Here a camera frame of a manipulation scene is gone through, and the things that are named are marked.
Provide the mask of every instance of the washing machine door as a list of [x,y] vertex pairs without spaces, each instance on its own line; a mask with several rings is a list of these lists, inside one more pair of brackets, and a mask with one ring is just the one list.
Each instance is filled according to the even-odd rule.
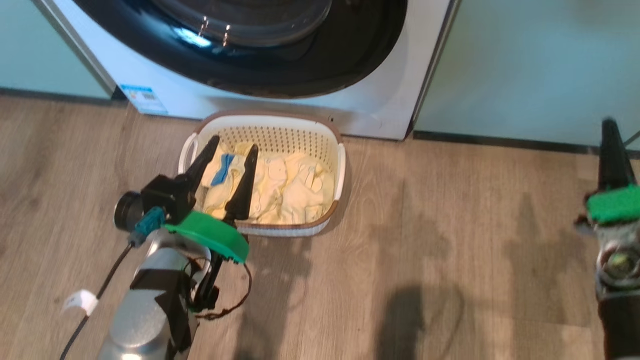
[[259,97],[327,94],[382,63],[407,0],[75,0],[150,60]]

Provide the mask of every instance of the black baseboard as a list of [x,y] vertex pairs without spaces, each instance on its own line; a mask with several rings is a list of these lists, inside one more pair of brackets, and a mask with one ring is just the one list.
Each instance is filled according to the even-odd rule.
[[85,97],[85,96],[77,96],[77,95],[52,94],[49,92],[17,90],[17,89],[10,89],[10,88],[0,88],[0,95],[27,97],[30,99],[41,99],[41,100],[78,102],[81,104],[93,104],[93,105],[114,105],[114,104],[126,105],[127,104],[126,102],[127,97],[118,87],[116,87],[116,90],[113,92],[113,94],[111,94],[110,99],[98,99],[95,97]]
[[[517,140],[507,138],[494,138],[490,136],[459,135],[449,133],[434,133],[431,131],[414,131],[413,138],[419,140],[431,140],[439,142],[471,143],[477,145],[517,147],[542,151],[570,152],[572,154],[597,155],[600,148],[597,146],[574,145],[570,143],[540,142],[534,140]],[[640,159],[640,151],[627,151],[632,159]]]

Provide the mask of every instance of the green pad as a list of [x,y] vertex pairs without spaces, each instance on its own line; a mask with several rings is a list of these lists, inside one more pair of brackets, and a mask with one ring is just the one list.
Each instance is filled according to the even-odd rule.
[[249,255],[249,244],[238,230],[205,213],[192,211],[179,225],[164,227],[238,263]]
[[634,185],[596,193],[587,200],[587,211],[600,223],[637,220],[640,218],[640,187]]

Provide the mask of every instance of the robotic arm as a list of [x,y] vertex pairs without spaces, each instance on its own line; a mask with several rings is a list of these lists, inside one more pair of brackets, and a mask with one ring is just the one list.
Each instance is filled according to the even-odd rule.
[[[140,193],[127,192],[118,201],[114,223],[129,233],[129,244],[121,259],[128,249],[140,247],[146,240],[151,241],[151,246],[118,307],[99,359],[187,359],[198,319],[222,317],[247,298],[248,292],[238,305],[221,313],[201,313],[213,310],[216,305],[220,290],[214,283],[222,262],[244,264],[249,252],[248,242],[236,230],[235,221],[245,220],[249,215],[258,156],[256,145],[247,155],[244,175],[225,207],[224,220],[192,211],[196,189],[219,140],[214,136],[185,174],[173,179],[159,175]],[[251,273],[244,267],[250,291]]]
[[602,122],[598,190],[576,225],[600,244],[596,297],[607,360],[640,359],[640,187],[616,122]]

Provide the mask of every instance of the laundry basket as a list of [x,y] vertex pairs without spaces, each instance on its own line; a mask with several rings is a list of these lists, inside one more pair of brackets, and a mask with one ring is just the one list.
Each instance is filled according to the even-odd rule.
[[[333,202],[329,210],[314,222],[296,225],[254,224],[238,221],[243,234],[259,236],[312,236],[324,229],[338,206],[346,167],[342,137],[331,124],[306,115],[288,115],[265,111],[224,111],[205,119],[186,140],[180,152],[178,173],[183,173],[212,136],[234,147],[237,143],[253,142],[260,152],[293,154],[304,152],[320,161],[335,176]],[[196,210],[202,210],[205,190],[196,192]]]

